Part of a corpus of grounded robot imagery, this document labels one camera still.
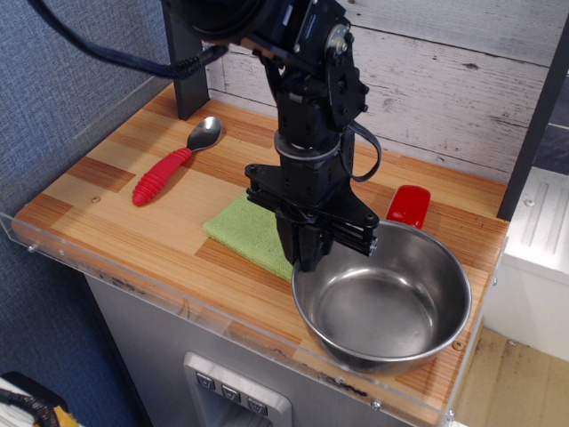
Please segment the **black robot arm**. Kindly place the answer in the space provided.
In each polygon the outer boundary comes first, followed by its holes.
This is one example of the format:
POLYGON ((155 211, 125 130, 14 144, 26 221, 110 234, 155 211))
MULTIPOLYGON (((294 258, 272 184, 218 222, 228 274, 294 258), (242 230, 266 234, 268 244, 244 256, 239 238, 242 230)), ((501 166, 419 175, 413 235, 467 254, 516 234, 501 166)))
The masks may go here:
POLYGON ((165 9, 218 54, 242 46, 262 63, 276 103, 278 165, 245 169, 249 199, 276 216, 285 258, 312 271, 340 243, 377 246, 378 216, 353 192, 357 122, 368 87, 353 60, 345 9, 334 1, 168 1, 165 9))

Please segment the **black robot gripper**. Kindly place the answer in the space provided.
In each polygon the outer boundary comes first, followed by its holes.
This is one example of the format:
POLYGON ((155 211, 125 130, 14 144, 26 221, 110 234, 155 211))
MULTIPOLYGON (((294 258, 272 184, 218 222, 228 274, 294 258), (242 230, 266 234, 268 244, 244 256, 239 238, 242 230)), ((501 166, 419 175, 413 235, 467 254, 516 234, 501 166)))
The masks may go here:
POLYGON ((353 154, 342 151, 316 161, 281 157, 281 165, 250 164, 248 199, 275 213, 276 229, 290 264, 314 271, 339 243, 365 256, 377 247, 379 217, 351 188, 367 181, 379 169, 375 164, 363 176, 352 174, 353 154))

